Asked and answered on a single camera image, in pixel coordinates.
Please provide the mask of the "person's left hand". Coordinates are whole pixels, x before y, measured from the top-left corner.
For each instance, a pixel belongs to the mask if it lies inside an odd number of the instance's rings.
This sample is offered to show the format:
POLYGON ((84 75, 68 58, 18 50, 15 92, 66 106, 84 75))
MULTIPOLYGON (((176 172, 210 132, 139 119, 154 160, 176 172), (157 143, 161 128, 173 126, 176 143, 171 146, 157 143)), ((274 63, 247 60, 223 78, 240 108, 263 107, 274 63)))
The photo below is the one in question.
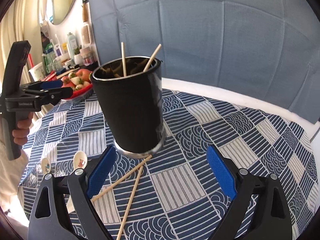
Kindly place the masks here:
POLYGON ((15 144, 23 146, 27 143, 28 141, 27 136, 30 131, 32 119, 33 119, 33 112, 30 112, 26 119, 18 121, 17 129, 14 129, 12 131, 12 136, 15 144))

